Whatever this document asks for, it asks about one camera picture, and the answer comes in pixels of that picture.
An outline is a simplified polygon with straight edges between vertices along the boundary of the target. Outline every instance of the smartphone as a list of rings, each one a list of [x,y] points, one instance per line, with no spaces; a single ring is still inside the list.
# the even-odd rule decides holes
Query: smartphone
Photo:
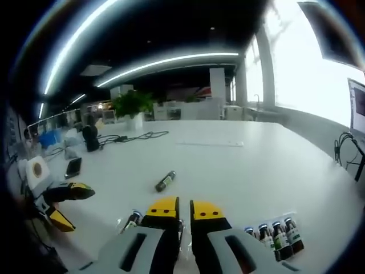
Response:
[[[66,179],[72,178],[74,176],[77,176],[80,174],[80,169],[81,169],[81,158],[77,158],[74,160],[71,160],[68,163],[67,169],[66,169],[66,174],[64,175],[64,177]]]

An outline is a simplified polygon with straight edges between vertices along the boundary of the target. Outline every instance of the fluorescent light strip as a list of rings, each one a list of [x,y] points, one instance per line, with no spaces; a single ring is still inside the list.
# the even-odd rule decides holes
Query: fluorescent light strip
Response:
[[[130,74],[132,72],[135,72],[135,71],[138,71],[138,70],[142,70],[142,69],[146,69],[147,67],[152,67],[152,66],[155,66],[155,65],[159,65],[159,64],[163,64],[163,63],[168,63],[168,62],[173,62],[173,61],[177,61],[177,60],[183,60],[183,59],[191,59],[191,58],[198,58],[198,57],[209,57],[209,56],[238,56],[239,54],[238,53],[203,53],[203,54],[193,54],[193,55],[185,55],[185,56],[180,56],[180,57],[175,57],[175,58],[170,58],[170,59],[165,59],[165,60],[161,60],[161,61],[157,61],[157,62],[154,62],[154,63],[151,63],[151,64],[147,64],[147,65],[144,65],[144,66],[141,66],[141,67],[137,67],[137,68],[134,68],[132,70],[128,70],[126,72],[123,72],[117,76],[114,76],[112,78],[110,78],[109,80],[106,80],[105,82],[97,85],[97,87],[102,87],[104,86],[105,84],[119,78],[119,77],[122,77],[122,76],[125,76],[127,74]]]
[[[64,61],[67,53],[70,51],[72,45],[79,38],[80,34],[92,23],[92,21],[94,21],[100,14],[102,14],[104,11],[106,11],[110,6],[112,6],[117,1],[118,0],[105,1],[92,14],[89,15],[89,17],[76,30],[76,32],[73,34],[73,36],[70,38],[70,40],[68,40],[67,44],[62,49],[62,51],[59,53],[57,60],[56,60],[55,64],[53,65],[53,68],[51,70],[51,75],[47,82],[46,89],[44,90],[44,94],[47,94],[48,91],[50,90],[51,83],[53,82],[53,79],[55,78],[56,73],[59,70],[61,63]]]
[[[77,97],[75,100],[73,100],[73,101],[72,101],[72,103],[71,103],[71,104],[76,103],[78,100],[80,100],[81,98],[83,98],[83,97],[85,97],[85,96],[86,96],[86,94],[83,94],[83,95],[81,95],[80,97]]]
[[[40,118],[42,117],[43,106],[44,106],[44,103],[40,104],[40,110],[39,110],[39,116],[38,116],[38,119],[40,119]]]

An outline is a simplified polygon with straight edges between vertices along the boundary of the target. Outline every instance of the potted plant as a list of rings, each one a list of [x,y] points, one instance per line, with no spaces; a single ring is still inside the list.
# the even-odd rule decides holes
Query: potted plant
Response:
[[[136,90],[128,90],[112,101],[117,118],[125,117],[129,130],[136,130],[143,126],[143,112],[152,110],[150,94]]]

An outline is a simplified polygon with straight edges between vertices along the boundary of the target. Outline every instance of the office desk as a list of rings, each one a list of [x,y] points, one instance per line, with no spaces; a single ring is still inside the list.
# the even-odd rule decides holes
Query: office desk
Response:
[[[116,233],[118,219],[124,223],[132,209],[145,212],[164,196],[180,197],[180,216],[186,223],[190,199],[221,207],[238,228],[296,212],[305,250],[292,261],[308,273],[324,272],[352,238],[364,207],[355,182],[296,133],[279,124],[243,121],[144,124],[145,132],[162,130],[170,133],[107,144],[90,153],[83,144],[75,148],[83,162],[81,174],[72,181],[88,184],[96,194],[60,203],[76,226],[75,232],[54,236],[69,268],[96,259]],[[123,124],[110,124],[99,133],[132,137],[143,132],[125,132]],[[49,166],[61,178],[67,161],[60,155]],[[171,170],[177,173],[175,180],[157,193],[154,185]],[[194,264],[194,258],[185,263]]]

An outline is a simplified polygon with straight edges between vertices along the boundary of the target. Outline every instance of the green plant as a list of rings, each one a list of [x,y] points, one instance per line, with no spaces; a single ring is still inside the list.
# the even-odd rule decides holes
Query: green plant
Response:
[[[144,111],[152,111],[152,99],[150,94],[136,90],[128,90],[112,101],[117,117],[129,115],[132,119],[135,115]]]

